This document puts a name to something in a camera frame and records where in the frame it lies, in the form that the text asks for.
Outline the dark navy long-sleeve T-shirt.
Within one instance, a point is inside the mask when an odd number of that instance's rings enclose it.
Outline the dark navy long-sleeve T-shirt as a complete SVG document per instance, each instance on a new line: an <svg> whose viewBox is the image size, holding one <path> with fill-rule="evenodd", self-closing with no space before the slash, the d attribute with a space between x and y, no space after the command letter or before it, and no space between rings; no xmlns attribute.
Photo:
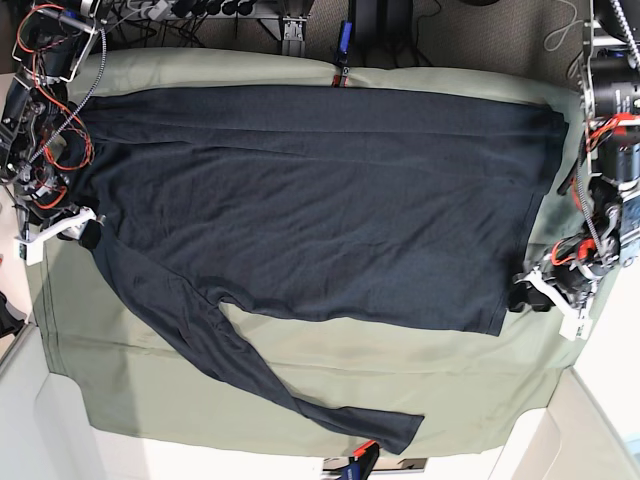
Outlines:
<svg viewBox="0 0 640 480"><path fill-rule="evenodd" d="M292 393L220 310L496 336L568 131L547 106L311 86L95 97L95 264L210 378L393 454L423 416Z"/></svg>

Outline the black object left edge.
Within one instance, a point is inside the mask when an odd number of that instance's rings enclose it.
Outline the black object left edge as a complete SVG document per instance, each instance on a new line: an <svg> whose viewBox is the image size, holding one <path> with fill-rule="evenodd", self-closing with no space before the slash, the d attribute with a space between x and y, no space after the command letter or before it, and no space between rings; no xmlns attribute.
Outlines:
<svg viewBox="0 0 640 480"><path fill-rule="evenodd" d="M7 305L7 297L0 293L0 338L17 335L25 326L25 321L12 315Z"/></svg>

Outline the green table cloth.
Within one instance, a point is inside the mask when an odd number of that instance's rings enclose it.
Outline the green table cloth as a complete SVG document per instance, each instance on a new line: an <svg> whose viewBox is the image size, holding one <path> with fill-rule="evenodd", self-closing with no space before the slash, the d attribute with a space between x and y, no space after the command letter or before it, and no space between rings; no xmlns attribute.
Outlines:
<svg viewBox="0 0 640 480"><path fill-rule="evenodd" d="M101 96L155 87L326 86L326 62L225 50L152 48L91 57L71 83ZM338 456L357 444L267 400L200 373L126 309L90 254L54 240L27 271L50 370L80 388L90 424L155 440L268 454ZM559 334L561 313L505 317L499 336L426 331L340 318L322 323L224 317L289 390L329 407L421 414L408 456L479 453L559 393L585 341Z"/></svg>

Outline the orange blue clamp bottom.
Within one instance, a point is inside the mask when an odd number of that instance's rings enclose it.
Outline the orange blue clamp bottom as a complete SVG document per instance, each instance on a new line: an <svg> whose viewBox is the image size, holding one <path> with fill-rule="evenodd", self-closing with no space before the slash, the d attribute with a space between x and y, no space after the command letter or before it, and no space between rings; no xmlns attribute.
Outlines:
<svg viewBox="0 0 640 480"><path fill-rule="evenodd" d="M349 463L340 471L339 480L366 480L380 456L380 446L370 440L357 448Z"/></svg>

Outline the grey power strip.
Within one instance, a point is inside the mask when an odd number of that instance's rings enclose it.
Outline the grey power strip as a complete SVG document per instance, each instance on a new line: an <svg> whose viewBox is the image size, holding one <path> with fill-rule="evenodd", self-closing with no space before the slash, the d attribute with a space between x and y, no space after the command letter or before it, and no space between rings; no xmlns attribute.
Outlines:
<svg viewBox="0 0 640 480"><path fill-rule="evenodd" d="M116 8L133 20L279 19L284 1L116 1Z"/></svg>

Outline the black power adapter right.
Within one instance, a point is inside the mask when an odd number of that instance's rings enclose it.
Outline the black power adapter right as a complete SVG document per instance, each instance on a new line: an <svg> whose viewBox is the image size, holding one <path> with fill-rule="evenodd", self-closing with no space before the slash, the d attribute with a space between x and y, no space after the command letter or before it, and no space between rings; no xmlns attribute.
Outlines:
<svg viewBox="0 0 640 480"><path fill-rule="evenodd" d="M383 6L383 27L388 36L406 34L413 18L412 0L385 0Z"/></svg>

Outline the black power adapter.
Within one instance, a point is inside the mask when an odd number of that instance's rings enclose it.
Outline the black power adapter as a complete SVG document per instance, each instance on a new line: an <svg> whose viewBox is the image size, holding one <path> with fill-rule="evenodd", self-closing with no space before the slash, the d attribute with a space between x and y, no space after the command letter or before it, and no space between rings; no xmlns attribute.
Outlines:
<svg viewBox="0 0 640 480"><path fill-rule="evenodd" d="M356 43L370 43L378 34L378 0L350 0L349 20Z"/></svg>
<svg viewBox="0 0 640 480"><path fill-rule="evenodd" d="M383 27L388 36L406 34L413 18L412 0L385 0L383 6Z"/></svg>

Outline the black power adapter left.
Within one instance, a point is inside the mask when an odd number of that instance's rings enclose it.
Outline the black power adapter left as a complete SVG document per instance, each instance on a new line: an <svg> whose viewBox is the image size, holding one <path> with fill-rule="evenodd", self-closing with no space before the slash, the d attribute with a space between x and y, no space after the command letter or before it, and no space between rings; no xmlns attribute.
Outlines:
<svg viewBox="0 0 640 480"><path fill-rule="evenodd" d="M378 0L350 0L349 20L356 43L370 43L378 34Z"/></svg>

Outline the metal table bracket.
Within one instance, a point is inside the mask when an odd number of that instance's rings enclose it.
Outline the metal table bracket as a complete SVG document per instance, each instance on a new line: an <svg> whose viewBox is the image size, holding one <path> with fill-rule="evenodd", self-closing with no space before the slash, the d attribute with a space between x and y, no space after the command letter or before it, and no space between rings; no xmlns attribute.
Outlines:
<svg viewBox="0 0 640 480"><path fill-rule="evenodd" d="M303 58L306 49L306 23L307 18L303 16L286 16L281 19L281 54Z"/></svg>

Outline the blue handled clamp top-centre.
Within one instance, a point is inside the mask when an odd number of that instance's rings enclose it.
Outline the blue handled clamp top-centre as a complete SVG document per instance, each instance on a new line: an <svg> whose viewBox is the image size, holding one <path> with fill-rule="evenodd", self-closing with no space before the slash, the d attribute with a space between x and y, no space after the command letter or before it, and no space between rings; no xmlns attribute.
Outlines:
<svg viewBox="0 0 640 480"><path fill-rule="evenodd" d="M348 82L348 49L352 32L352 23L348 20L341 22L337 47L334 53L334 65L337 73L334 75L331 86L344 88Z"/></svg>

